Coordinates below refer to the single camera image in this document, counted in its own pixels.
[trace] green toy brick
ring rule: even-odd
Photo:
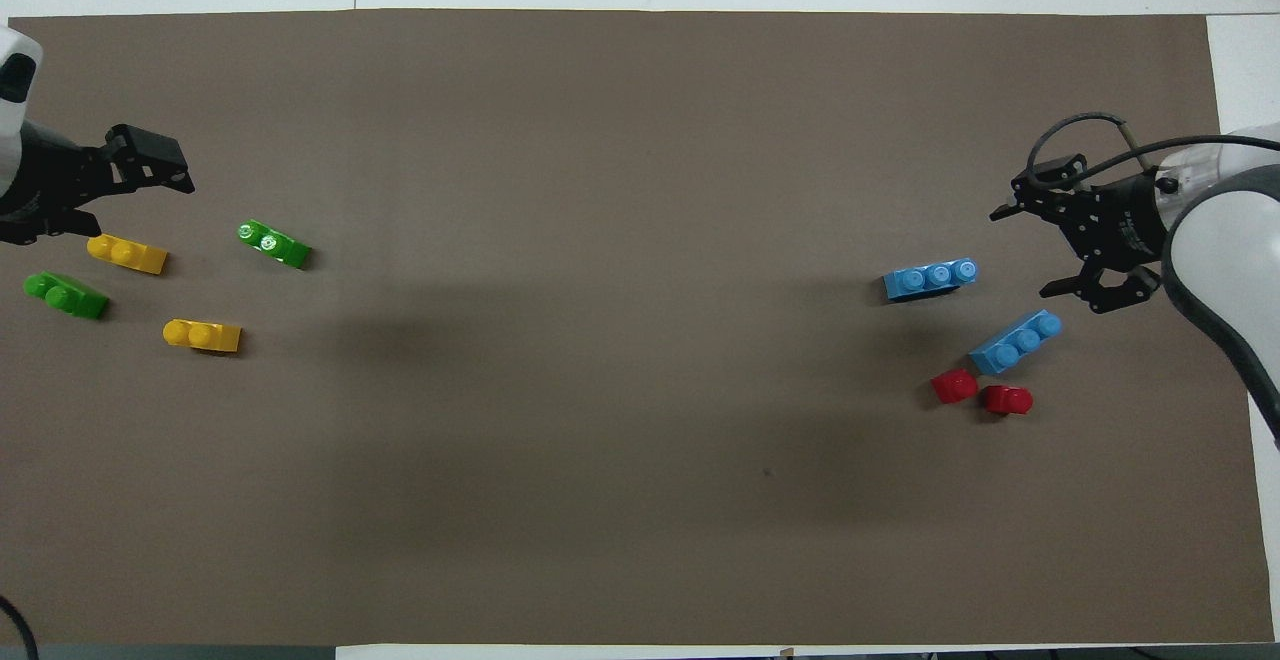
[[[283,232],[257,221],[244,221],[236,234],[244,246],[252,247],[259,253],[269,255],[293,269],[302,269],[302,262],[311,251],[310,246],[303,246],[302,242],[284,235]]]
[[[64,274],[33,274],[22,283],[22,290],[77,318],[96,318],[106,308],[106,295]]]

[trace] yellow block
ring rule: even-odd
[[[95,258],[151,274],[160,274],[160,269],[164,269],[164,260],[169,256],[168,249],[143,246],[141,242],[124,240],[123,237],[114,235],[91,237],[84,247],[88,255],[95,256]]]
[[[169,345],[195,347],[196,350],[234,353],[239,349],[239,326],[173,318],[164,326],[164,342]]]

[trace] building block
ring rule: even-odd
[[[234,353],[239,349],[239,326],[228,324],[201,324],[173,318],[164,326],[164,342],[175,347],[195,347],[196,350]]]
[[[279,260],[279,262],[289,265],[293,269],[302,269],[302,262],[305,262],[307,253],[311,251],[310,246],[303,246],[302,242],[284,235],[283,232],[274,230],[274,228],[265,226],[265,224],[257,221],[244,221],[236,234],[244,246],[252,247],[259,253],[269,255],[271,258]]]
[[[992,385],[982,388],[982,405],[997,414],[1027,414],[1034,399],[1027,388]]]
[[[884,276],[884,292],[890,303],[905,303],[922,297],[942,295],[974,280],[978,280],[978,263],[969,258],[950,260],[946,263],[919,265],[888,272]]]
[[[996,376],[1018,365],[1023,356],[1032,353],[1042,342],[1061,331],[1062,321],[1057,315],[1037,310],[1034,313],[1023,315],[1018,322],[996,333],[991,340],[983,342],[969,353],[969,359],[973,359],[983,373]]]
[[[84,244],[88,255],[109,263],[120,265],[123,269],[134,271],[160,274],[164,269],[164,260],[168,258],[168,249],[143,246],[141,242],[124,240],[123,237],[99,235],[91,237]]]
[[[27,295],[40,297],[50,308],[59,308],[77,318],[96,318],[106,308],[106,297],[101,292],[61,274],[33,274],[22,283],[22,290]]]
[[[938,400],[946,404],[978,395],[978,381],[965,368],[947,370],[929,382],[933,385],[933,391],[937,391]]]

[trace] red toy brick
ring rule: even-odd
[[[929,382],[933,382],[933,391],[937,391],[938,400],[947,402],[947,404],[978,395],[978,381],[965,368],[947,370]]]
[[[992,385],[983,388],[982,404],[988,411],[998,414],[1027,414],[1033,404],[1032,391],[1027,388],[1011,388],[1007,385]]]

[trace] blue toy brick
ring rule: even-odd
[[[973,260],[951,260],[947,263],[920,265],[900,269],[884,276],[884,292],[891,303],[919,301],[922,297],[942,295],[960,285],[978,280],[978,263]]]
[[[1023,356],[1036,350],[1042,342],[1048,340],[1062,331],[1062,321],[1057,315],[1047,310],[1037,310],[1034,313],[1023,315],[1018,322],[1002,329],[991,340],[983,342],[969,359],[978,365],[978,370],[988,376],[997,376],[1005,370],[1018,365]]]

